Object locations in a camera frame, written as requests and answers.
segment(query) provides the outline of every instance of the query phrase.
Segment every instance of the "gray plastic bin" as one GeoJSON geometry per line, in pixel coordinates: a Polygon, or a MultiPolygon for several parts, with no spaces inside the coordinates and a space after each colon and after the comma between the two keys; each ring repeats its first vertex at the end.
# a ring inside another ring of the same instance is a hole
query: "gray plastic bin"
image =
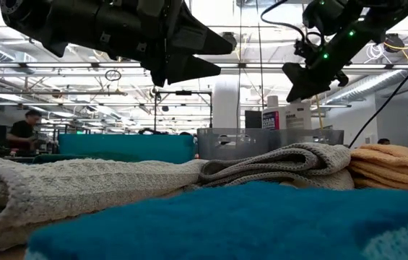
{"type": "Polygon", "coordinates": [[[204,160],[237,160],[269,152],[266,129],[198,129],[197,139],[204,160]]]}
{"type": "Polygon", "coordinates": [[[343,144],[343,139],[343,130],[272,130],[269,132],[269,151],[301,142],[343,144]]]}

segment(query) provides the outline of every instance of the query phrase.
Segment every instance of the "peach towel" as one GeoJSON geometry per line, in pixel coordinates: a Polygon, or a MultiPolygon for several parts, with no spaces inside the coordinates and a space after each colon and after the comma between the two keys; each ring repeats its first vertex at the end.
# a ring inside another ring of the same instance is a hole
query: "peach towel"
{"type": "Polygon", "coordinates": [[[357,188],[408,190],[408,148],[367,144],[351,153],[348,169],[357,188]]]}

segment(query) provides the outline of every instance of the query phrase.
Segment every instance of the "storage bin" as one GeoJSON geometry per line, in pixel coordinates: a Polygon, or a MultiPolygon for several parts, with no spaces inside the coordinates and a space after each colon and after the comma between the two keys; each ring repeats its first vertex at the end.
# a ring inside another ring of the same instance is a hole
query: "storage bin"
{"type": "Polygon", "coordinates": [[[237,160],[269,151],[266,129],[198,129],[199,157],[205,160],[237,160]]]}
{"type": "Polygon", "coordinates": [[[186,163],[195,155],[192,136],[60,134],[58,140],[63,155],[85,155],[104,160],[186,163]]]}
{"type": "Polygon", "coordinates": [[[343,130],[271,130],[269,132],[269,151],[301,142],[318,142],[335,145],[343,144],[343,140],[343,130]]]}

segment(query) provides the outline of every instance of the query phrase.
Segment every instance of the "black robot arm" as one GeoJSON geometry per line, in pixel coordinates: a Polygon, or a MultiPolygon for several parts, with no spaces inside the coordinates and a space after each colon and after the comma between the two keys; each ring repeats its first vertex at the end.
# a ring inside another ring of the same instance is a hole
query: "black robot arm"
{"type": "Polygon", "coordinates": [[[330,90],[335,79],[348,84],[345,65],[369,41],[382,43],[385,33],[408,16],[408,0],[313,0],[303,12],[303,24],[317,27],[321,36],[333,35],[324,45],[298,40],[295,54],[305,58],[305,67],[286,63],[282,70],[293,83],[287,102],[303,100],[330,90]],[[363,9],[369,10],[359,19],[363,9]]]}
{"type": "Polygon", "coordinates": [[[182,0],[0,0],[5,23],[62,57],[68,43],[139,61],[155,85],[215,76],[194,54],[235,46],[192,16],[182,0]]]}

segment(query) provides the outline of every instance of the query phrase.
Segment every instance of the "teal partition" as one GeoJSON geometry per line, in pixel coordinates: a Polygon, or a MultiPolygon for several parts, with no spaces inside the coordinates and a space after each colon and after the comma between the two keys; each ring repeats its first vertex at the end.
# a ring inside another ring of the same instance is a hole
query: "teal partition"
{"type": "Polygon", "coordinates": [[[62,155],[84,155],[104,160],[185,163],[195,155],[192,136],[60,134],[58,140],[62,155]]]}

